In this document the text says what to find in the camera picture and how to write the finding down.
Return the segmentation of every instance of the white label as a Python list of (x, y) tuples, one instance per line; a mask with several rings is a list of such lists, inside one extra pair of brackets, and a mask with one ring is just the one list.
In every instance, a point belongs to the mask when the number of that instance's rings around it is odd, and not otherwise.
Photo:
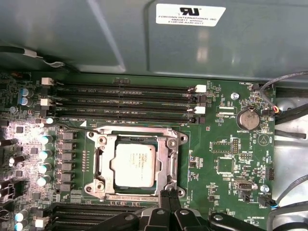
[(216, 26), (225, 7), (157, 4), (156, 23), (190, 26)]

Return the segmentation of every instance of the metal sheet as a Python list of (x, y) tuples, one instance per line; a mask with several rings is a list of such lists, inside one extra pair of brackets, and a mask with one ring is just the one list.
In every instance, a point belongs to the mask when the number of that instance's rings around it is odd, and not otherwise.
[[(214, 27), (160, 25), (156, 4), (225, 7)], [(58, 56), (83, 72), (269, 79), (308, 63), (302, 0), (7, 0), (0, 40)], [(45, 69), (0, 54), (3, 67)], [(307, 82), (306, 78), (292, 79)]]
[[(308, 103), (308, 99), (283, 98), (277, 99), (278, 106), (282, 110), (295, 108)], [(289, 123), (276, 126), (277, 129), (307, 133), (308, 116)], [(275, 181), (273, 186), (273, 199), (277, 197), (297, 178), (308, 174), (308, 140), (294, 140), (290, 138), (275, 138)], [(281, 206), (301, 201), (308, 201), (308, 181), (293, 189), (282, 201)], [(308, 212), (280, 215), (274, 221), (274, 227), (292, 221), (307, 222)]]

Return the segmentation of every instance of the connector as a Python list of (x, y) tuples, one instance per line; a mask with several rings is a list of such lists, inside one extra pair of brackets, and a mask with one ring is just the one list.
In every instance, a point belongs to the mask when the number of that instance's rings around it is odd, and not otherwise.
[(50, 99), (40, 99), (41, 106), (52, 106), (52, 101)]
[(48, 85), (48, 86), (53, 86), (54, 85), (53, 79), (52, 78), (47, 78), (47, 77), (43, 77), (41, 83), (42, 83), (42, 85)]
[(258, 203), (263, 207), (276, 207), (276, 201), (267, 197), (267, 196), (260, 196), (258, 197)]
[(194, 91), (196, 93), (206, 93), (206, 85), (197, 85)]

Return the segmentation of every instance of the black cable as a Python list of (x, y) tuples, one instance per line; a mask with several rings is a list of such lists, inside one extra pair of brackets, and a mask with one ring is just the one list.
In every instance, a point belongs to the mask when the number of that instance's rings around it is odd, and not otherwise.
[(273, 231), (288, 231), (288, 230), (295, 230), (295, 229), (308, 230), (308, 224), (304, 222), (291, 222), (291, 223), (280, 225), (274, 228)]
[(304, 104), (304, 105), (301, 105), (301, 106), (299, 106), (299, 107), (293, 108), (293, 109), (288, 110), (288, 111), (283, 111), (283, 112), (281, 112), (281, 114), (280, 114), (278, 117), (276, 117), (276, 118), (282, 119), (282, 118), (288, 117), (288, 116), (290, 116), (290, 115), (295, 115), (295, 114), (297, 114), (297, 113), (299, 113), (299, 112), (302, 112), (302, 111), (304, 111), (304, 110), (308, 110), (308, 103), (306, 103), (306, 104)]
[(305, 133), (287, 132), (275, 129), (275, 136), (288, 137), (292, 139), (306, 139)]
[(25, 50), (19, 47), (0, 46), (0, 52), (24, 54)]
[(283, 123), (286, 123), (286, 122), (289, 122), (289, 121), (292, 121), (292, 120), (295, 120), (295, 119), (299, 119), (303, 116), (306, 116), (308, 115), (308, 110), (304, 110), (304, 111), (301, 111), (299, 113), (296, 113), (294, 115), (290, 115), (290, 116), (287, 116), (287, 117), (284, 117), (284, 118), (276, 118), (275, 119), (275, 125), (278, 125), (278, 124), (283, 124)]
[(303, 212), (303, 211), (308, 211), (308, 201), (294, 203), (294, 204), (287, 205), (284, 207), (279, 207), (275, 210), (270, 211), (268, 220), (266, 223), (267, 231), (273, 231), (273, 221), (276, 216), (287, 214), (287, 213)]
[(270, 81), (268, 81), (266, 84), (264, 84), (261, 89), (260, 89), (260, 96), (264, 99), (265, 102), (267, 102), (270, 106), (275, 106), (275, 104), (265, 95), (264, 93), (264, 90), (276, 83), (276, 82), (279, 82), (279, 81), (282, 81), (282, 80), (285, 80), (285, 79), (288, 79), (288, 78), (293, 78), (293, 77), (298, 77), (298, 76), (305, 76), (305, 75), (308, 75), (308, 71), (301, 71), (301, 72), (296, 72), (296, 73), (292, 73), (292, 74), (288, 74), (288, 75), (285, 75), (285, 76), (280, 76), (278, 78), (275, 78), (275, 79), (272, 79)]
[(280, 196), (277, 198), (276, 200), (276, 204), (279, 205), (280, 201), (295, 187), (297, 187), (298, 185), (300, 185), (301, 183), (304, 183), (305, 181), (308, 180), (308, 175), (304, 175), (298, 179), (296, 179), (295, 181), (293, 181), (288, 188), (286, 188), (281, 194)]

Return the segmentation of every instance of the gray cable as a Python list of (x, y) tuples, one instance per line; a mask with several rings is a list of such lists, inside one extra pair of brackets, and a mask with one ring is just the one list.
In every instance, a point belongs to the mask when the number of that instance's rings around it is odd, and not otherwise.
[(284, 190), (280, 196), (277, 198), (276, 200), (276, 204), (279, 205), (280, 201), (295, 187), (297, 187), (298, 185), (300, 185), (301, 183), (304, 183), (305, 181), (308, 180), (308, 175), (304, 175), (298, 179), (296, 179), (295, 181), (293, 181), (288, 188), (286, 188), (286, 190)]
[(301, 71), (301, 72), (296, 72), (296, 73), (292, 73), (292, 74), (288, 74), (285, 76), (280, 76), (278, 78), (272, 79), (270, 81), (268, 81), (266, 84), (264, 84), (261, 89), (260, 89), (260, 96), (264, 99), (265, 102), (267, 102), (270, 106), (275, 106), (275, 104), (265, 95), (264, 90), (265, 88), (267, 88), (268, 86), (279, 82), (281, 80), (285, 80), (288, 78), (293, 78), (293, 77), (298, 77), (298, 76), (305, 76), (308, 75), (308, 71)]
[(266, 223), (267, 231), (273, 231), (273, 221), (276, 216), (287, 213), (308, 211), (308, 201), (303, 201), (272, 210)]

